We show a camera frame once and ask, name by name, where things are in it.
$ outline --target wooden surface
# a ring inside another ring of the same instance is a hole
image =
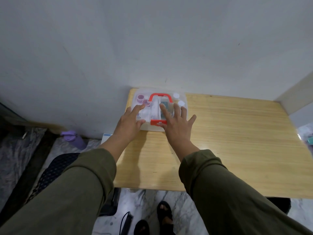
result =
[[[131,89],[127,106],[136,89]],[[279,103],[186,94],[191,141],[264,196],[313,198],[313,160]],[[117,162],[116,187],[179,190],[180,162],[165,133],[140,131]]]

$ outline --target purple water bottle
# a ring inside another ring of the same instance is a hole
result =
[[[61,136],[64,136],[64,140],[77,147],[80,150],[83,150],[87,147],[80,135],[78,135],[74,130],[67,132],[62,132]]]

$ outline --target transparent plastic box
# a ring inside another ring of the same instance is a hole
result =
[[[166,124],[166,119],[159,106],[160,103],[165,105],[172,117],[174,116],[174,103],[184,106],[187,109],[188,117],[187,99],[184,93],[154,88],[139,88],[134,94],[131,109],[136,105],[146,105],[143,110],[139,111],[136,118],[137,121],[146,120],[140,128],[141,130],[164,132],[163,128],[159,126],[161,123]]]

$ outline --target person's left hand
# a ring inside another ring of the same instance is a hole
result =
[[[146,122],[145,120],[136,122],[136,116],[143,108],[145,105],[136,105],[131,111],[131,107],[128,107],[119,119],[113,134],[125,139],[128,143],[133,141],[142,124]]]

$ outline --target dark floor border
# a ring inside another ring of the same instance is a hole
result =
[[[23,207],[58,135],[47,130],[0,212],[0,227]]]

